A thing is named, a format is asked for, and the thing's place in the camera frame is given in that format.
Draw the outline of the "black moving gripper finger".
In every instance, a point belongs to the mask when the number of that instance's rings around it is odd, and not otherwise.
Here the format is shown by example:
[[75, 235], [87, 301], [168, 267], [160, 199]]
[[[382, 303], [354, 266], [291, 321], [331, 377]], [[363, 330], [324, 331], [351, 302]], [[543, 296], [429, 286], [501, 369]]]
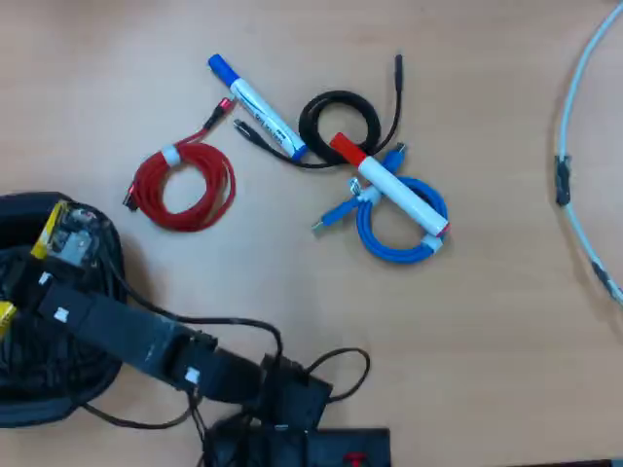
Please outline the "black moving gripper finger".
[[8, 299], [14, 305], [38, 305], [44, 295], [39, 279], [44, 272], [44, 261], [30, 253], [17, 254], [8, 269]]

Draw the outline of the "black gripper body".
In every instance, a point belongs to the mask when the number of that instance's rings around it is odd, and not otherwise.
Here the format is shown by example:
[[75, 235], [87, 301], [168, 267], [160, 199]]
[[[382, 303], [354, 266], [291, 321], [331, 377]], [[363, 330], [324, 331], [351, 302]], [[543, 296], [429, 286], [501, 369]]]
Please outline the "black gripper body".
[[25, 319], [63, 326], [77, 337], [92, 337], [93, 297], [85, 272], [58, 260], [26, 260], [21, 277], [21, 314]]

